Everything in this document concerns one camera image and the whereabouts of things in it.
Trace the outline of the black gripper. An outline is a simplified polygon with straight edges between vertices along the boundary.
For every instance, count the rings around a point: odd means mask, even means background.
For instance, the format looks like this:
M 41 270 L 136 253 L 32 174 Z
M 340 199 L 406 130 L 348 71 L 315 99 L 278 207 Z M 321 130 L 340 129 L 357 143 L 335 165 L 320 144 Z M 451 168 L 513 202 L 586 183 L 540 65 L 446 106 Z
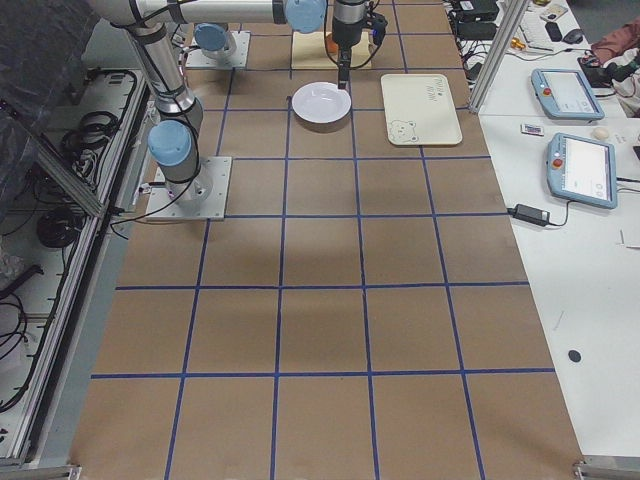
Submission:
M 338 46 L 336 63 L 338 67 L 337 88 L 345 90 L 350 78 L 352 49 L 361 39 L 361 23 L 345 23 L 332 20 L 332 39 Z

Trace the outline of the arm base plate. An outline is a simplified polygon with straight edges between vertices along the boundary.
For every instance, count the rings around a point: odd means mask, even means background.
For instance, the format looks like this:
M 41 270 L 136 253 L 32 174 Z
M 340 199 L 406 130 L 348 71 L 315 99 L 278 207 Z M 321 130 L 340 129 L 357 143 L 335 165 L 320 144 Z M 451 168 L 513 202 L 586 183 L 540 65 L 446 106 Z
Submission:
M 185 66 L 199 70 L 244 69 L 250 37 L 249 31 L 196 32 L 185 56 Z
M 164 174 L 156 168 L 146 218 L 151 221 L 192 221 L 225 218 L 232 170 L 232 158 L 213 156 L 200 158 L 200 172 L 184 185 L 166 183 Z

